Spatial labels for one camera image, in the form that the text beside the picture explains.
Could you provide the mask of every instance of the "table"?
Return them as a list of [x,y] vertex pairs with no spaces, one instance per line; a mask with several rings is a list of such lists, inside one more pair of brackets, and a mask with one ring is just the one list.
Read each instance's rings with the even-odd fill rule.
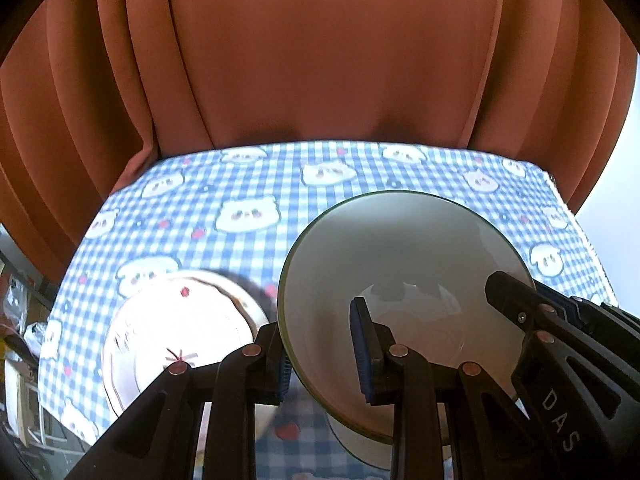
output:
[[[459,202],[496,226],[533,277],[565,295],[616,299],[593,248],[549,175],[528,162],[407,144],[317,141],[230,148],[159,162],[114,193],[73,258],[49,318],[40,402],[95,441],[113,422],[100,351],[118,307],[153,276],[209,269],[247,290],[275,320],[287,251],[322,211],[358,194],[411,189]],[[368,477],[324,410],[293,377],[256,443],[261,479]]]

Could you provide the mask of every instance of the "plastic bag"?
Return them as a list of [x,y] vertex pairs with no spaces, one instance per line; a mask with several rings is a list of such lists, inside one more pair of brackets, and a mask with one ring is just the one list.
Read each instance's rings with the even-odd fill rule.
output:
[[47,324],[44,322],[31,323],[27,326],[27,330],[24,331],[24,340],[29,347],[29,350],[36,357],[40,357],[40,349],[44,342],[44,333],[47,329]]
[[10,329],[21,334],[27,321],[27,309],[29,307],[29,294],[27,288],[11,276],[4,301],[2,302],[2,314],[0,316],[0,328],[4,331]]

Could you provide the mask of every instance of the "bowl rim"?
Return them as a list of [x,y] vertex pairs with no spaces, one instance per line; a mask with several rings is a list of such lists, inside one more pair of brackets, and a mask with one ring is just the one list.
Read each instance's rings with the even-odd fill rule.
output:
[[375,440],[377,442],[381,442],[383,444],[393,444],[393,437],[392,436],[388,436],[388,435],[385,435],[385,434],[382,434],[382,433],[378,433],[377,431],[368,430],[367,428],[362,427],[360,424],[358,424],[356,422],[353,422],[352,420],[349,420],[349,418],[345,414],[340,412],[338,409],[334,408],[320,394],[320,392],[313,386],[312,381],[310,381],[309,378],[304,373],[303,368],[300,365],[300,362],[298,361],[298,358],[296,357],[296,355],[295,355],[295,353],[293,351],[293,346],[291,345],[291,341],[290,341],[290,338],[289,338],[289,331],[287,330],[287,323],[286,323],[285,314],[284,314],[284,290],[286,288],[287,274],[289,272],[289,267],[291,265],[291,261],[293,259],[293,256],[296,253],[296,250],[300,247],[300,244],[302,243],[303,239],[308,235],[309,231],[311,231],[311,229],[319,221],[321,221],[321,219],[324,218],[324,216],[328,215],[329,213],[331,213],[332,211],[334,211],[338,207],[340,207],[342,205],[345,205],[345,204],[347,204],[349,202],[353,202],[354,200],[357,200],[357,199],[362,198],[362,197],[369,197],[369,196],[381,195],[381,194],[414,194],[414,195],[423,195],[423,196],[427,196],[427,197],[432,197],[432,198],[444,200],[445,202],[449,202],[449,203],[455,204],[456,206],[461,207],[462,209],[465,209],[466,211],[469,211],[474,216],[476,216],[477,218],[481,219],[481,221],[484,222],[484,224],[486,224],[487,226],[489,226],[493,231],[497,232],[500,235],[500,237],[511,248],[511,251],[513,251],[513,253],[516,254],[516,256],[518,257],[518,260],[522,264],[522,268],[525,270],[526,275],[529,278],[530,283],[528,283],[527,285],[531,286],[532,288],[535,288],[535,282],[533,280],[531,272],[529,271],[529,267],[527,267],[527,264],[522,259],[522,256],[520,256],[520,253],[516,250],[516,248],[509,241],[509,239],[500,231],[500,229],[498,229],[493,224],[491,224],[491,222],[489,222],[482,215],[478,214],[477,212],[473,211],[472,209],[470,209],[470,208],[468,208],[466,206],[463,206],[462,204],[459,204],[458,202],[450,200],[449,198],[446,198],[446,197],[435,195],[433,193],[426,193],[426,192],[423,192],[423,191],[414,191],[414,190],[410,190],[410,189],[407,189],[407,190],[405,190],[405,189],[384,189],[384,190],[378,190],[378,191],[370,191],[370,192],[362,193],[360,195],[349,197],[346,200],[343,200],[341,202],[338,202],[337,204],[332,205],[330,208],[328,208],[325,211],[323,211],[322,213],[320,213],[298,235],[298,238],[296,238],[296,241],[293,243],[293,245],[290,248],[289,253],[287,253],[287,257],[286,257],[286,259],[284,261],[284,265],[282,267],[282,272],[280,273],[280,280],[278,282],[278,296],[277,296],[278,328],[280,330],[280,337],[282,339],[282,344],[284,345],[284,348],[285,348],[285,350],[287,352],[287,356],[289,357],[289,360],[291,361],[291,365],[293,366],[293,369],[296,372],[296,375],[298,376],[298,378],[300,379],[300,382],[302,383],[302,385],[311,394],[311,396],[327,411],[327,413],[329,413],[335,420],[337,420],[338,422],[340,422],[342,425],[346,426],[350,430],[355,431],[356,433],[359,433],[362,436],[365,436],[365,437],[370,438],[372,440]]

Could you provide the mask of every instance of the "white wall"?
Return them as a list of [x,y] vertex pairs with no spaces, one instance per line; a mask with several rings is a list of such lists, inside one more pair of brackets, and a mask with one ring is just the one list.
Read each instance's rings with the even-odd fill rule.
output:
[[602,176],[577,219],[620,307],[640,316],[640,76],[628,117]]

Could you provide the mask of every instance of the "red strawberry print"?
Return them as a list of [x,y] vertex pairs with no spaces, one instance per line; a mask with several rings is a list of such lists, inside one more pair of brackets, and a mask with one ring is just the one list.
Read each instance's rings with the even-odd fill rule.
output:
[[284,426],[277,427],[275,433],[280,440],[290,442],[300,436],[300,428],[295,422],[290,422]]
[[264,293],[270,298],[276,298],[278,295],[278,287],[271,283],[264,288]]
[[193,232],[191,233],[191,239],[200,240],[205,234],[206,234],[206,231],[202,227],[198,227],[197,229],[194,229]]

